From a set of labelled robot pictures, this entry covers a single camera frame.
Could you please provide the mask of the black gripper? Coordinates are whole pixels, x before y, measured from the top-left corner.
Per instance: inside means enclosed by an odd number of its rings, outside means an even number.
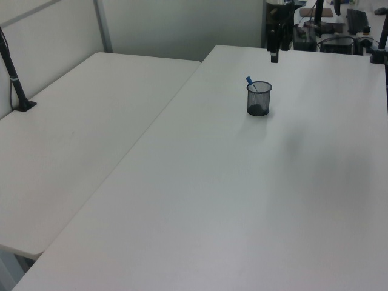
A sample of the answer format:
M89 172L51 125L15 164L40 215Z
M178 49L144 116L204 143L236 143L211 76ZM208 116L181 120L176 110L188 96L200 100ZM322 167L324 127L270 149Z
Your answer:
M278 63L278 38L276 30L281 27L281 50L290 48L289 28L294 26L295 1L266 1L267 51L271 63Z

